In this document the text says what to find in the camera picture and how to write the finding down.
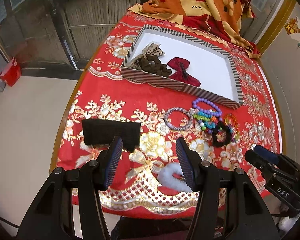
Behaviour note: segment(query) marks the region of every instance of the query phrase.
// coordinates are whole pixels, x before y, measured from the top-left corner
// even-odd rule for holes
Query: gray braided bracelet
[[[185,126],[180,126],[180,127],[173,126],[170,122],[168,122],[168,117],[173,111],[180,111],[180,112],[184,113],[186,116],[188,116],[189,117],[188,123]],[[192,121],[193,121],[193,117],[189,113],[189,111],[187,111],[186,109],[181,108],[181,107],[173,107],[173,108],[168,109],[167,112],[165,112],[165,114],[163,116],[163,120],[164,120],[164,123],[170,129],[175,130],[175,131],[184,131],[184,130],[188,130],[190,128]]]

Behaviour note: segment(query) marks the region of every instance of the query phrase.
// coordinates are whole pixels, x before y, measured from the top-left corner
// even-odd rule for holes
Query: black scrunchie
[[[219,129],[222,128],[223,131],[226,132],[226,139],[223,142],[219,142],[217,138],[217,134],[219,132]],[[216,127],[212,129],[212,145],[220,148],[224,145],[228,145],[231,142],[231,132],[229,126],[225,125],[223,122],[218,122]]]

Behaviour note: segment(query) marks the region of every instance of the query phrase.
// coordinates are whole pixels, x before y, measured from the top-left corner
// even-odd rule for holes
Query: fluffy gray scrunchie
[[[186,193],[192,192],[185,181],[173,177],[174,173],[183,176],[180,163],[168,163],[160,170],[157,179],[162,186]]]

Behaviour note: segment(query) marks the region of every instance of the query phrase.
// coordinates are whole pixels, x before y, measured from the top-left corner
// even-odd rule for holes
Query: red tablecloth
[[[218,168],[233,170],[242,167],[262,196],[265,181],[260,172],[247,163],[244,153],[256,144],[279,152],[279,131],[275,107],[270,92],[257,63],[232,44],[211,34],[196,35],[228,51],[233,56],[240,75],[244,106],[237,110],[219,106],[223,115],[232,113],[238,120],[240,140],[226,147],[212,146],[211,137],[200,130],[197,122],[187,131],[173,132],[163,122],[162,114],[171,107],[190,109],[194,96],[147,83],[124,79],[120,65],[127,49],[144,24],[163,26],[185,33],[169,22],[145,18],[128,12],[116,25],[102,45],[89,72],[75,96],[69,112],[63,139],[58,153],[58,166],[66,170],[82,166],[96,159],[101,148],[86,146],[83,141],[81,120],[101,118],[123,122],[141,122],[141,149],[133,153],[122,152],[113,184],[100,192],[105,212],[136,218],[176,218],[192,216],[197,203],[197,193],[183,193],[160,186],[156,179],[159,170],[169,162],[177,162],[175,140],[183,136],[192,150]],[[210,73],[218,80],[218,74]],[[172,115],[172,123],[182,123],[185,116]],[[157,158],[149,157],[149,152]],[[78,203],[77,189],[73,190],[74,203]],[[225,202],[225,192],[220,191],[219,206]]]

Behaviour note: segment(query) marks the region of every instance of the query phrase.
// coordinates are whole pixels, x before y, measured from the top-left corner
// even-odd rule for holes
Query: dark red bow
[[[200,87],[200,85],[201,85],[200,81],[197,80],[196,78],[194,78],[193,76],[190,76],[186,72],[186,69],[190,65],[189,60],[186,60],[181,57],[175,57],[175,58],[171,59],[167,63],[167,65],[170,68],[176,70],[176,72],[174,74],[172,74],[171,76],[169,76],[169,78],[177,80],[177,81],[181,81],[181,82],[189,84],[189,85],[193,85],[195,87]]]

